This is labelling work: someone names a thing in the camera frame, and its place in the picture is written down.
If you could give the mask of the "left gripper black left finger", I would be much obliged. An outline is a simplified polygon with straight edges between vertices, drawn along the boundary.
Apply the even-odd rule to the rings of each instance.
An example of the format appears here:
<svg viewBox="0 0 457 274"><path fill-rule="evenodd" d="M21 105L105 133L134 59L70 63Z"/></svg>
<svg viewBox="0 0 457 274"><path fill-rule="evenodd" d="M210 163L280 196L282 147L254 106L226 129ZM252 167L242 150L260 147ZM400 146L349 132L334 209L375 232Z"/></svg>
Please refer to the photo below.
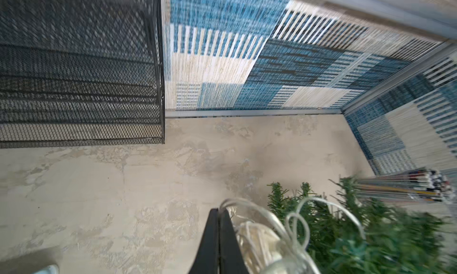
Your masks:
<svg viewBox="0 0 457 274"><path fill-rule="evenodd" d="M219 210L209 211L196 257L188 274L217 274L219 272Z"/></svg>

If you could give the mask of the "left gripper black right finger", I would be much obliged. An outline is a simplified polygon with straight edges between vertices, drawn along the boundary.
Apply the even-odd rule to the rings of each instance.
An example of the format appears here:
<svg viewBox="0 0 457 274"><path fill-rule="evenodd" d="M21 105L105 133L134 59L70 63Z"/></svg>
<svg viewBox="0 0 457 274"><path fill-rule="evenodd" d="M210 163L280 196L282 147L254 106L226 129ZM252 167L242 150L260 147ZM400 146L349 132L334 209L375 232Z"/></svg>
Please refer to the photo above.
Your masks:
<svg viewBox="0 0 457 274"><path fill-rule="evenodd" d="M227 209L219 208L219 272L249 274Z"/></svg>

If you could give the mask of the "clear wire string lights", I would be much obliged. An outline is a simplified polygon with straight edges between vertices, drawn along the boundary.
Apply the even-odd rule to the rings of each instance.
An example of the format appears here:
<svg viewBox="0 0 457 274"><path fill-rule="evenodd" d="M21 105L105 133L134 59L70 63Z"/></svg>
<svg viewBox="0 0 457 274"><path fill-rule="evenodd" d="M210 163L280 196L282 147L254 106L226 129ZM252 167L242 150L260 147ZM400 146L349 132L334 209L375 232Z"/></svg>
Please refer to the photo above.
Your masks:
<svg viewBox="0 0 457 274"><path fill-rule="evenodd" d="M319 202L339 209L357 227L363 240L363 224L348 209L323 198L305 197L288 213L285 223L271 211L244 198L228 198L220 204L227 209L234 225L245 265L250 274L319 274L321 271L307 251L311 231L300 214L305 203ZM271 225L257 223L236 214L236 208L247 207L261 215Z"/></svg>

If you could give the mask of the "small green christmas tree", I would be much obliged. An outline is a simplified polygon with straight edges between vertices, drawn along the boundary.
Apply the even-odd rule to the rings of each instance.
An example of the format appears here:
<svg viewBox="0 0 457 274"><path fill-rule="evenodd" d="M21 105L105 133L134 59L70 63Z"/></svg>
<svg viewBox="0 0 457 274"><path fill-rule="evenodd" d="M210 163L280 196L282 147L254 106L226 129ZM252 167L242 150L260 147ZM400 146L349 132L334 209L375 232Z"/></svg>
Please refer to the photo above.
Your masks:
<svg viewBox="0 0 457 274"><path fill-rule="evenodd" d="M353 178L326 203L308 183L291 194L270 185L268 208L323 274L454 274L457 251L445 247L448 222L429 212L358 199Z"/></svg>

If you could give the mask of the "clear cup of pens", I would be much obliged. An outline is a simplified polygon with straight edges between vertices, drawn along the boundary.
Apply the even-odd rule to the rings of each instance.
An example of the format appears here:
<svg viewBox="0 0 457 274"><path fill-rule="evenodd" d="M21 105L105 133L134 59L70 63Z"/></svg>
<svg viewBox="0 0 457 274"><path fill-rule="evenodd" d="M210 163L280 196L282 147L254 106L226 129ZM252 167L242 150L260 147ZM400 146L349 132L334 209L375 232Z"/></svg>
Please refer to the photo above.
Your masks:
<svg viewBox="0 0 457 274"><path fill-rule="evenodd" d="M451 203L457 196L446 175L426 167L356 179L355 188L361 198L390 203Z"/></svg>

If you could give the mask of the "black mesh shelf rack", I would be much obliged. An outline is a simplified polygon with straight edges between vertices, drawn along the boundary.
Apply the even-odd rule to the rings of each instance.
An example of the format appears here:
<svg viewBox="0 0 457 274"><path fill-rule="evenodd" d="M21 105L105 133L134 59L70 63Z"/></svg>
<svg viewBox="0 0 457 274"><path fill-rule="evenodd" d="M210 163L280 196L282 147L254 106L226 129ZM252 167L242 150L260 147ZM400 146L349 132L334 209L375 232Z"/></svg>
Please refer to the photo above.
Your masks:
<svg viewBox="0 0 457 274"><path fill-rule="evenodd" d="M160 0L1 0L1 147L162 144Z"/></svg>

